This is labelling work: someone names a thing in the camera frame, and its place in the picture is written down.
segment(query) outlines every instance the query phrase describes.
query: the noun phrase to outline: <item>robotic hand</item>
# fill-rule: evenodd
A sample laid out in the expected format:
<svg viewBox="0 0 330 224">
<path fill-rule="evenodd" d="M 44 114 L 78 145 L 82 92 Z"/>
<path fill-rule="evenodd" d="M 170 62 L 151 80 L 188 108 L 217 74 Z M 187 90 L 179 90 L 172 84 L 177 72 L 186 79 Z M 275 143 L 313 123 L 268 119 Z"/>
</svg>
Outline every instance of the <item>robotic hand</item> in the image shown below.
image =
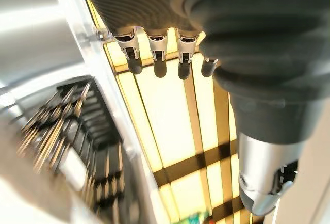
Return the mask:
<svg viewBox="0 0 330 224">
<path fill-rule="evenodd" d="M 155 74 L 166 73 L 167 28 L 179 29 L 181 79 L 197 35 L 202 74 L 230 92 L 239 140 L 240 196 L 255 215 L 270 212 L 293 184 L 298 159 L 330 93 L 330 0 L 91 0 L 142 71 L 133 26 L 144 27 Z"/>
</svg>

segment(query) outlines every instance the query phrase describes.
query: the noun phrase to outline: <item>metal frame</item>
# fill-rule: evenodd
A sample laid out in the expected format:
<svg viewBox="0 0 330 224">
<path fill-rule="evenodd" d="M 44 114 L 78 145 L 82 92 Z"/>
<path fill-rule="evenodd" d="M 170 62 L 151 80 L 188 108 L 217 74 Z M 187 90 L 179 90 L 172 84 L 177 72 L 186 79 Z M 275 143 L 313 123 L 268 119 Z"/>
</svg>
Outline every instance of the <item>metal frame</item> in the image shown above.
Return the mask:
<svg viewBox="0 0 330 224">
<path fill-rule="evenodd" d="M 124 148 L 129 156 L 138 158 L 135 159 L 134 169 L 140 174 L 143 201 L 146 205 L 145 211 L 148 213 L 150 223 L 169 222 L 169 220 L 164 220 L 166 216 L 163 213 L 166 211 L 160 197 L 153 197 L 152 200 L 152 195 L 158 194 L 158 187 L 155 179 L 151 177 L 150 168 L 143 166 L 143 164 L 147 164 L 146 159 L 116 78 L 104 53 L 103 44 L 95 39 L 97 30 L 86 0 L 59 0 L 59 4 L 66 14 L 70 30 L 85 64 L 90 70 L 90 74 L 95 77 L 107 108 L 116 122 L 118 131 L 123 138 Z"/>
</svg>

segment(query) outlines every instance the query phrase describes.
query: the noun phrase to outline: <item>silver metal joint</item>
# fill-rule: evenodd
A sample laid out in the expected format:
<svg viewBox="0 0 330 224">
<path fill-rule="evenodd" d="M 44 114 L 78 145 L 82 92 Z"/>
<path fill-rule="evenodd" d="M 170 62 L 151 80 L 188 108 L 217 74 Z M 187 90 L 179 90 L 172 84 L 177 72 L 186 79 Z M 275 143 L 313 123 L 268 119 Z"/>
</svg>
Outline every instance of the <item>silver metal joint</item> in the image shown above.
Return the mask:
<svg viewBox="0 0 330 224">
<path fill-rule="evenodd" d="M 154 61 L 165 61 L 167 53 L 167 33 L 164 36 L 148 36 L 148 39 Z"/>
<path fill-rule="evenodd" d="M 187 64 L 191 63 L 191 58 L 195 53 L 197 38 L 198 36 L 184 37 L 179 33 L 178 56 L 180 63 L 183 63 L 184 61 L 187 62 Z"/>
<path fill-rule="evenodd" d="M 113 40 L 112 34 L 108 29 L 97 29 L 96 30 L 97 37 L 100 41 L 107 43 Z"/>
<path fill-rule="evenodd" d="M 240 196 L 251 213 L 268 214 L 293 185 L 304 144 L 273 144 L 240 133 Z"/>
<path fill-rule="evenodd" d="M 136 34 L 136 29 L 134 28 L 128 34 L 114 37 L 127 60 L 140 58 L 139 42 Z"/>
</svg>

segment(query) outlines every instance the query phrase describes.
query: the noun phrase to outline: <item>ceiling grid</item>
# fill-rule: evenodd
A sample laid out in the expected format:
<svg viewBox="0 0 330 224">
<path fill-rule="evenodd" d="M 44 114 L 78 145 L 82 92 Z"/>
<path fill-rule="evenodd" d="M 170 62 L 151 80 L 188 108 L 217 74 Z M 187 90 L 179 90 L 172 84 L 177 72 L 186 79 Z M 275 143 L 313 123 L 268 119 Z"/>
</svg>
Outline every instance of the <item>ceiling grid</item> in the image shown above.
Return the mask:
<svg viewBox="0 0 330 224">
<path fill-rule="evenodd" d="M 104 24 L 87 0 L 97 28 Z M 202 33 L 198 43 L 205 37 Z M 228 93 L 200 73 L 196 47 L 192 73 L 177 76 L 175 30 L 168 33 L 167 74 L 157 78 L 148 39 L 138 31 L 143 71 L 132 75 L 115 42 L 104 45 L 127 108 L 154 173 L 171 222 L 210 211 L 218 224 L 257 224 L 239 197 L 236 128 Z"/>
</svg>

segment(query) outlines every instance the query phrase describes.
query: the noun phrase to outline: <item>metal rack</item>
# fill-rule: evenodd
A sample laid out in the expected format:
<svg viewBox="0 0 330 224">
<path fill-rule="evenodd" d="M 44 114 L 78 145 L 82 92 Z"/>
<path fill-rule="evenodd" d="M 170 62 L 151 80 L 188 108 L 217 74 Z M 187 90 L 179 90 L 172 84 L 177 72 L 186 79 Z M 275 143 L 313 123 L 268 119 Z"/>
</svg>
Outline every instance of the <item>metal rack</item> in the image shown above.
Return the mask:
<svg viewBox="0 0 330 224">
<path fill-rule="evenodd" d="M 76 179 L 70 183 L 92 211 L 103 216 L 108 212 L 111 220 L 105 218 L 106 222 L 127 223 L 119 206 L 131 202 L 125 201 L 123 172 L 129 162 L 123 161 L 122 139 L 93 77 L 58 86 L 22 132 L 18 155 L 31 153 L 36 173 L 48 168 L 54 174 L 63 173 L 68 181 Z M 69 153 L 80 160 L 84 178 L 72 175 L 79 174 L 76 168 L 67 168 Z"/>
</svg>

